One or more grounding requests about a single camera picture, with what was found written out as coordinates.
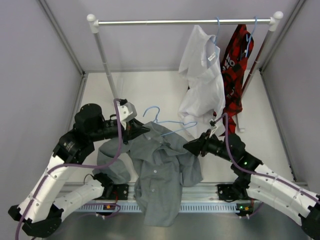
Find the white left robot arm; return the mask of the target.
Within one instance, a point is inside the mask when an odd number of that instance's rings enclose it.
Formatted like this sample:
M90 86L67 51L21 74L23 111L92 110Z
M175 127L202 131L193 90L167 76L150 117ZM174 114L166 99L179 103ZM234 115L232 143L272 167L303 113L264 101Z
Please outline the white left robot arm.
M78 189L58 197L58 193L77 168L103 169L109 164L87 165L85 159L95 150L94 143L116 138L118 147L149 132L136 120L135 106L126 99L114 99L115 113L105 119L96 103L83 105L74 116L74 125L55 146L49 163L28 197L9 208L8 214L18 222L14 238L20 231L31 237L47 238L73 212L92 200L109 199L114 183L105 173L98 173Z

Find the grey button-up shirt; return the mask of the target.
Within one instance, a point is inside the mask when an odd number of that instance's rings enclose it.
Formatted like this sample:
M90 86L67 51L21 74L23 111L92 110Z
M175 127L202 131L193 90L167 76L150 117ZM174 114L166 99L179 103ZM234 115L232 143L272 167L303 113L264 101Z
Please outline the grey button-up shirt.
M134 196L144 214L144 224L169 227L179 214L183 188L203 180L201 164L184 149L187 140L179 134L151 121L144 127L149 132L120 149L131 159L138 175Z

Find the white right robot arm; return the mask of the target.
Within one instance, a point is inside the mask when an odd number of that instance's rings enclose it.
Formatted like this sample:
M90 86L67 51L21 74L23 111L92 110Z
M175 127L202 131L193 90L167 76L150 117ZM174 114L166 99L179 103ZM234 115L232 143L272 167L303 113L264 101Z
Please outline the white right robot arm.
M270 169L246 151L237 134L220 140L207 131L183 147L195 156L212 154L231 162L231 169L237 175L232 192L237 198L248 197L267 204L292 219L310 238L320 238L320 195Z

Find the light blue wire hanger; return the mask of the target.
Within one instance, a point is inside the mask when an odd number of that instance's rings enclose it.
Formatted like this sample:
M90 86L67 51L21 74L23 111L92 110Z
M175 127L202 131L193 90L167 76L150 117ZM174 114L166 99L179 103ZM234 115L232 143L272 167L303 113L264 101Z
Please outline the light blue wire hanger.
M153 110L153 109L156 109L156 114L154 115L154 118L152 120L153 123L156 123L158 125L161 125L161 124L175 124L175 125L179 125L180 126L179 129L171 130L170 132L162 134L162 136L166 136L166 135L170 135L170 134L173 134L173 133L185 131L187 129L194 128L198 124L197 121L190 121L190 122L187 122L187 123L184 123L184 122L181 122L181 121L176 121L176 120L159 121L159 115L160 115L161 109L160 109L159 106L156 106L156 105L153 105L153 106L150 106L150 107L146 108L144 110L143 114L142 114L142 117L144 118L147 115L147 113L150 110Z

